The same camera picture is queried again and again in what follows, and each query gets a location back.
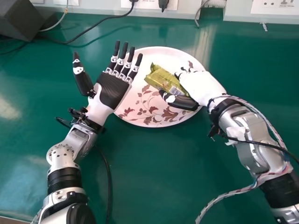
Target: green tabletop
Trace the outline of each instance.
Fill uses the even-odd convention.
[[[61,28],[46,35],[71,39],[101,18],[67,14]],[[40,38],[0,56],[0,215],[30,221],[41,208],[47,191],[46,152],[68,132],[54,117],[70,118],[69,107],[87,105],[74,82],[72,53],[81,55],[95,81],[117,39],[136,48],[167,46],[191,54],[228,93],[258,107],[288,148],[299,154],[299,27],[268,24],[265,32],[257,23],[223,22],[220,10],[205,10],[200,24],[197,29],[193,21],[127,17],[104,22],[73,46]],[[17,44],[0,43],[0,52]],[[194,223],[211,199],[252,183],[236,150],[206,136],[210,121],[205,110],[182,124],[158,129],[111,115],[106,128],[97,144],[112,170],[112,224]],[[102,224],[105,164],[93,150],[80,165],[91,208]],[[255,190],[221,201],[202,223],[275,221],[262,192]]]

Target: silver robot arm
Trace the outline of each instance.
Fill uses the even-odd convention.
[[[259,187],[279,224],[299,224],[299,178],[281,151],[265,145],[286,149],[266,117],[248,102],[227,95],[223,86],[206,70],[182,68],[175,76],[191,97],[173,96],[160,91],[163,99],[170,106],[182,109],[196,110],[198,105],[207,107],[213,124],[209,137],[222,134],[230,138],[227,145],[236,148],[240,162],[255,180],[253,185],[212,200],[195,223],[199,224],[206,211],[223,198]],[[277,142],[268,130],[272,130]]]
[[[221,107],[225,109],[217,111],[214,118],[219,115],[216,119],[219,128],[227,135],[278,146],[260,115],[231,99],[222,101],[214,110]],[[245,132],[234,136],[234,130],[240,128]],[[234,146],[242,165],[254,179],[259,180],[259,187],[265,194],[275,220],[280,224],[298,224],[299,178],[284,154],[276,149],[257,144],[235,142]]]
[[[73,73],[81,94],[88,97],[89,104],[79,111],[69,110],[73,117],[70,131],[62,142],[47,152],[47,162],[50,164],[47,173],[48,195],[32,222],[34,224],[96,223],[88,207],[78,162],[92,149],[107,117],[121,104],[138,73],[142,54],[136,57],[136,63],[132,66],[135,48],[130,49],[126,61],[128,43],[124,43],[120,54],[119,48],[120,42],[117,41],[110,64],[95,85],[85,72],[79,55],[74,53]]]

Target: black box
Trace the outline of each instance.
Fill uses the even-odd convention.
[[[29,0],[0,0],[0,34],[31,41],[44,18]]]

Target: robot finger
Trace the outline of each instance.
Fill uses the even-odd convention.
[[[195,111],[199,107],[199,104],[190,97],[171,95],[164,90],[160,90],[159,93],[169,106],[188,111]]]
[[[134,54],[135,54],[135,47],[131,47],[128,60],[127,60],[125,66],[122,69],[121,74],[119,76],[119,78],[122,79],[123,81],[125,81],[129,71],[131,70]]]
[[[85,72],[77,52],[73,55],[73,73],[80,93],[86,97],[94,97],[93,83]]]
[[[125,80],[127,83],[131,84],[133,82],[134,78],[136,77],[136,75],[139,71],[139,67],[140,67],[142,58],[143,58],[143,54],[139,54],[136,64],[134,65],[133,69],[131,70],[131,72],[129,73],[129,75],[127,76],[127,78]]]
[[[179,72],[176,72],[174,73],[174,76],[180,80],[181,76],[185,76],[185,75],[188,75],[188,72],[187,71],[179,71]]]
[[[122,53],[120,57],[117,59],[116,67],[114,68],[114,71],[112,72],[113,76],[118,77],[120,75],[120,72],[124,66],[125,57],[128,50],[128,42],[125,42],[122,48]]]
[[[105,72],[109,75],[112,75],[112,72],[113,72],[113,70],[116,66],[117,56],[118,56],[118,52],[120,50],[120,44],[121,44],[121,42],[117,40],[116,43],[115,43],[114,53],[111,57],[110,64],[106,68]]]

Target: food wrapper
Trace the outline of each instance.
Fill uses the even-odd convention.
[[[152,63],[150,70],[151,73],[144,79],[148,84],[172,95],[189,96],[188,92],[179,83],[179,80],[161,66]]]

